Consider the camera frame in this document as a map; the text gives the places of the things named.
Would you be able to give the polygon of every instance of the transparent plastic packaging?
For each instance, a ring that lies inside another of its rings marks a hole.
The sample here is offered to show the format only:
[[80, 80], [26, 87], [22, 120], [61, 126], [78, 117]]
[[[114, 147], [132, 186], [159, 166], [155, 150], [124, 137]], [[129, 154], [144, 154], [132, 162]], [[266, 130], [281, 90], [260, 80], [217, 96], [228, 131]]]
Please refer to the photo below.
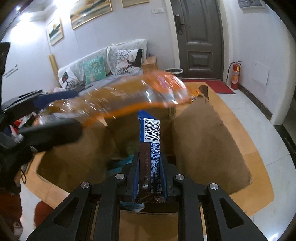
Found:
[[136, 77], [123, 77], [83, 96], [58, 100], [40, 113], [39, 124], [56, 118], [116, 118], [141, 109], [168, 108], [189, 102], [192, 94], [175, 75], [157, 71]]

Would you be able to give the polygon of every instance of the red doormat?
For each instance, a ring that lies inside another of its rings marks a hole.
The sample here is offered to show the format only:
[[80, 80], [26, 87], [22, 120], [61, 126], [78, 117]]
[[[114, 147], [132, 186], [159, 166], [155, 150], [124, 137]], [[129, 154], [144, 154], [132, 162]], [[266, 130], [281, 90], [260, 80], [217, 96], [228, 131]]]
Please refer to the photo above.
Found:
[[204, 82], [212, 88], [217, 94], [235, 94], [223, 81], [221, 80], [197, 80], [197, 79], [183, 79], [184, 83], [189, 82]]

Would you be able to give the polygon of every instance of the blue package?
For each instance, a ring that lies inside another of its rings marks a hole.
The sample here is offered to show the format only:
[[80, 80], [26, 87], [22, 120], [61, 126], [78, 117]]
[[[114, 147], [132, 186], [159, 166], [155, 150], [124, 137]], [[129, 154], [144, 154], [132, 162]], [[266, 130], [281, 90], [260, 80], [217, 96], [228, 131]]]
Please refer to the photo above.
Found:
[[166, 178], [160, 155], [160, 121], [139, 111], [140, 152], [133, 187], [133, 201], [163, 202], [167, 198]]

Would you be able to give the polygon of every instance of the landscape painting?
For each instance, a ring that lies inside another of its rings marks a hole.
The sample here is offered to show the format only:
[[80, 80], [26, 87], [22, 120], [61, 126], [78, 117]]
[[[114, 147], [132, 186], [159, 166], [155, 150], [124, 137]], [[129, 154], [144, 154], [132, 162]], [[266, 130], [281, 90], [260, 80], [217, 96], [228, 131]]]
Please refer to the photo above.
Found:
[[262, 6], [260, 0], [238, 0], [238, 2], [240, 8]]
[[111, 11], [110, 0], [79, 0], [70, 11], [72, 29]]
[[61, 19], [55, 18], [47, 25], [47, 31], [51, 46], [59, 42], [64, 37]]
[[121, 0], [123, 7], [129, 7], [136, 4], [146, 3], [149, 2], [149, 0]]

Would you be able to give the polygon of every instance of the barcode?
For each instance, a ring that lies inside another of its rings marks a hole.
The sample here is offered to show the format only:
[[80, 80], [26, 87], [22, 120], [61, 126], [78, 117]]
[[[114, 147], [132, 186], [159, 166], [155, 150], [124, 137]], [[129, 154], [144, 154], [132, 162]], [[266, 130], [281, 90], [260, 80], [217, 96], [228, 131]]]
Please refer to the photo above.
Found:
[[160, 144], [160, 121], [144, 119], [144, 142]]

